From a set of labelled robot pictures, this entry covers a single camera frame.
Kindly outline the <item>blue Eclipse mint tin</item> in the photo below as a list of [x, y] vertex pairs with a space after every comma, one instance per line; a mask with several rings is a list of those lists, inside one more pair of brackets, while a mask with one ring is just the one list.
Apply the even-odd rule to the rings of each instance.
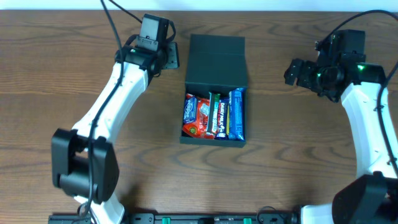
[[184, 112], [183, 112], [183, 123], [193, 123], [197, 119], [197, 99], [189, 97], [185, 100]]

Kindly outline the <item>red snack packet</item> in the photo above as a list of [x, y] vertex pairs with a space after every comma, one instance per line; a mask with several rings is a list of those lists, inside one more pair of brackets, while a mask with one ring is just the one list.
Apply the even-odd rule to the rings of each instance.
[[[187, 93], [185, 99], [193, 96], [194, 95]], [[182, 131], [193, 138], [206, 138], [210, 101], [206, 98], [194, 97], [197, 99], [197, 119], [193, 123], [183, 123]]]

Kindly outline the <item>purple Dairy Milk chocolate bar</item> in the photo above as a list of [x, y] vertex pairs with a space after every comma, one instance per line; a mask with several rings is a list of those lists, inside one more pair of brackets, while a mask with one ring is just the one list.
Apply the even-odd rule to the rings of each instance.
[[226, 122], [228, 118], [228, 98], [221, 98], [219, 100], [219, 107], [218, 107], [218, 131], [216, 134], [216, 139], [225, 140], [228, 138], [226, 132]]

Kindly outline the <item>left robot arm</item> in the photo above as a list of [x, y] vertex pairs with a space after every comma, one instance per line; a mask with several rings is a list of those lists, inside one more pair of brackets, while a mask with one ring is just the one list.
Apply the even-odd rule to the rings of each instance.
[[49, 223], [122, 223], [125, 208], [115, 188], [119, 179], [114, 143], [126, 116], [153, 77], [179, 67], [175, 42], [157, 52], [123, 47], [109, 81], [84, 117], [71, 130], [51, 138], [52, 181], [80, 203], [75, 215], [53, 214]]

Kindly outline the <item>yellow snack packet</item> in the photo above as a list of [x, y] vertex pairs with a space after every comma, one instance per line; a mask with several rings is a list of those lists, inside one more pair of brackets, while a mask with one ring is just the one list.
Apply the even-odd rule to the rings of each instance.
[[228, 104], [227, 116], [226, 116], [226, 137], [229, 137], [230, 130], [230, 105]]

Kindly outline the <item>blue snack bar wrapper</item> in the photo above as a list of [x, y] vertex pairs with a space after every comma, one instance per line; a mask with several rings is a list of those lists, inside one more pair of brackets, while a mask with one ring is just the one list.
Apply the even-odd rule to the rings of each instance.
[[229, 92], [229, 123], [228, 138], [230, 140], [244, 141], [244, 88], [237, 88]]

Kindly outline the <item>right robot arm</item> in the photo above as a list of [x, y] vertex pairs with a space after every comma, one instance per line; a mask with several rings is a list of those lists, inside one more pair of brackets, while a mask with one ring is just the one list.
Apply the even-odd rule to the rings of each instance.
[[356, 152], [356, 180], [331, 203], [305, 205], [299, 223], [397, 223], [397, 136], [380, 65], [358, 59], [315, 63], [294, 59], [284, 74], [298, 85], [340, 101]]

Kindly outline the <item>green gum pack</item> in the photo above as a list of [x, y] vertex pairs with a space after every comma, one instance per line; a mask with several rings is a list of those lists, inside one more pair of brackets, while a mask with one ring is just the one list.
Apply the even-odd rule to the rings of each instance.
[[215, 136], [218, 132], [218, 108], [220, 94], [210, 92], [210, 112], [208, 114], [208, 124], [206, 134]]

